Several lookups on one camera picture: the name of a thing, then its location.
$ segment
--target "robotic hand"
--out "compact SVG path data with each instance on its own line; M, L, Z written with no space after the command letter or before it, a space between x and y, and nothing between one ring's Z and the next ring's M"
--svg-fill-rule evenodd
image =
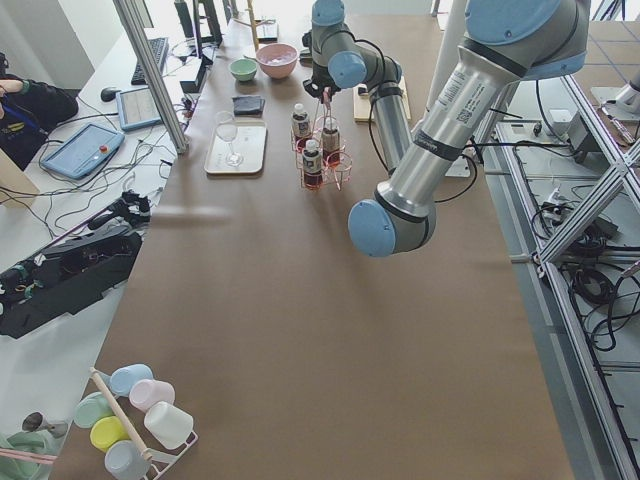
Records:
M468 0L460 60L413 138L398 88L400 67L358 43L344 24L341 0L317 0L312 11L317 94L366 83L391 174L372 200L349 215L355 246L372 257L415 250L435 229L433 193L484 114L509 83L578 71L586 55L590 0Z

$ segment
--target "light blue cup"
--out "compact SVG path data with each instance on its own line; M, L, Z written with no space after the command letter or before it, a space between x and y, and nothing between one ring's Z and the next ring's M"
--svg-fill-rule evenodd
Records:
M87 395L76 406L73 422L80 428L91 428L98 420L113 415L107 399L102 393L95 392Z
M117 480L140 480L151 463L145 460L131 440L114 443L104 457L104 466Z
M131 388L140 380L153 380L153 372L143 363L121 367L111 374L109 388L115 395L128 397Z

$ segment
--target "white tray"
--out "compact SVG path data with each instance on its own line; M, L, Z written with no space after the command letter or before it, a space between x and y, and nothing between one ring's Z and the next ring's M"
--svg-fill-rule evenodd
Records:
M227 165L229 144L213 134L204 170L211 175L253 175L262 170L264 147L267 141L267 124L259 118L236 118L238 136L233 141L233 149L244 160L237 167Z

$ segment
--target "cup rack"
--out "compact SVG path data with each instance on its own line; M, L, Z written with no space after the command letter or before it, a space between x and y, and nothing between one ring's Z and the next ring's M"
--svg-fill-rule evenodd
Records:
M306 138L296 140L293 130L291 131L291 150L294 152L301 188L320 190L326 185L335 185L338 190L342 190L342 185L351 179L353 159L346 152L346 142L342 138L340 140L339 150L336 150L322 161L322 171L319 174L309 175L304 173L302 168L302 150L308 140L314 139L318 142L320 151L322 152L322 125L325 120L325 116L318 117L314 123L313 133Z
M147 474L141 477L142 480L156 480L161 478L198 441L198 435L195 431L192 431L182 446L178 447L178 453L168 453L147 447L144 440L136 430L136 427L131 423L131 420L129 420L127 415L124 413L124 410L122 410L122 407L118 404L116 398L105 383L103 379L105 374L93 367L89 370L93 383L95 383L100 393L102 393L104 398L107 400L107 403L109 403L109 407L113 410L113 414L118 417L118 420L122 423L122 426L127 431L129 438L131 438L131 441L138 449L138 452L140 452L142 458L151 464Z

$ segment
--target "white label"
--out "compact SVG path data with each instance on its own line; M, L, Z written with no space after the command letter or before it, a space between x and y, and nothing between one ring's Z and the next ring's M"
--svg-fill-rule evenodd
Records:
M304 138L311 135L311 126L309 120L293 120L293 134L298 138Z
M486 113L495 93L492 85L455 70L438 97L438 103L447 112L455 103L456 110L450 118L467 126L473 124L475 117Z
M302 156L302 169L304 173L316 175L322 171L322 157L320 154L316 154L311 157L306 155Z
M444 86L440 96L438 97L438 102L442 105L445 112L449 111L449 105L455 102L456 97L466 82L467 76L464 73L458 70L453 71L451 77L449 77L449 81Z

